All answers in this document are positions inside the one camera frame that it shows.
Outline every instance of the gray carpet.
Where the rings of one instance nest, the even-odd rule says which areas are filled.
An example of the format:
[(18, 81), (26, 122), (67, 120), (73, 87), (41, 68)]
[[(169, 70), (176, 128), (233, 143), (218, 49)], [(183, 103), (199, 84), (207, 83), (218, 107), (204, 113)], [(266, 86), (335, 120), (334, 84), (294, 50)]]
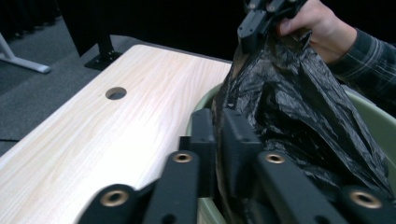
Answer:
[[(111, 39), (117, 52), (141, 43), (126, 36)], [(0, 155), (100, 74), (84, 67), (97, 56), (97, 47), (79, 57), (62, 18), (8, 44), (15, 56), (47, 65), (51, 72), (41, 74), (0, 61)]]

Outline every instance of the shirt cuff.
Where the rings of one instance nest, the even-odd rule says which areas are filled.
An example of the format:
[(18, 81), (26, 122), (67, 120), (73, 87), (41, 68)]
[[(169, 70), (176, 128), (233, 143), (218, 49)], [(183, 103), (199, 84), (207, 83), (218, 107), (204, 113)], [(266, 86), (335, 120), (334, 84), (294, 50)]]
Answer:
[(345, 82), (364, 74), (370, 68), (370, 63), (376, 63), (377, 59), (372, 48), (374, 38), (359, 29), (356, 30), (357, 37), (349, 51), (334, 63), (327, 64), (332, 73)]

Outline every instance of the dark background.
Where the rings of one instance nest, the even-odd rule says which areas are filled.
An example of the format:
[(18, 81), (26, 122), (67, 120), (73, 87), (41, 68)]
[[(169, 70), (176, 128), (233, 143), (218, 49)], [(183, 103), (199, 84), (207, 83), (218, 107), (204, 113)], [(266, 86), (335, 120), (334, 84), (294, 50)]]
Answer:
[[(81, 56), (104, 35), (127, 35), (154, 44), (231, 60), (244, 0), (0, 0), (0, 32), (31, 32), (62, 16)], [(322, 0), (366, 33), (396, 43), (396, 13), (389, 0)]]

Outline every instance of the wooden desk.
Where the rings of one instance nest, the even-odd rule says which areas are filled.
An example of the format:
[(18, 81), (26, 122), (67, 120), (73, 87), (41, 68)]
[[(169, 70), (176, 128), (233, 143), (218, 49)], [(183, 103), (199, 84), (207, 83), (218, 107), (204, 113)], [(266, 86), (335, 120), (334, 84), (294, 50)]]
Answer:
[[(73, 223), (100, 189), (141, 189), (177, 149), (197, 102), (230, 69), (134, 46), (0, 158), (0, 223)], [(107, 91), (124, 88), (119, 100)]]

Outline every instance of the black plastic bag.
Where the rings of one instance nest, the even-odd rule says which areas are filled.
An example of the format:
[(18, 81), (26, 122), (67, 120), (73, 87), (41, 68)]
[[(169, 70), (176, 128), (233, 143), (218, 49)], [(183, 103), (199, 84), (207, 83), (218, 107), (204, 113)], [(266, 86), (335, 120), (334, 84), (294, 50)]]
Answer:
[[(309, 36), (269, 34), (250, 55), (236, 50), (212, 105), (218, 136), (222, 109), (231, 108), (246, 117), (264, 150), (287, 154), (329, 200), (346, 185), (393, 199), (385, 155), (339, 82), (308, 46)], [(220, 186), (223, 199), (225, 189)]]

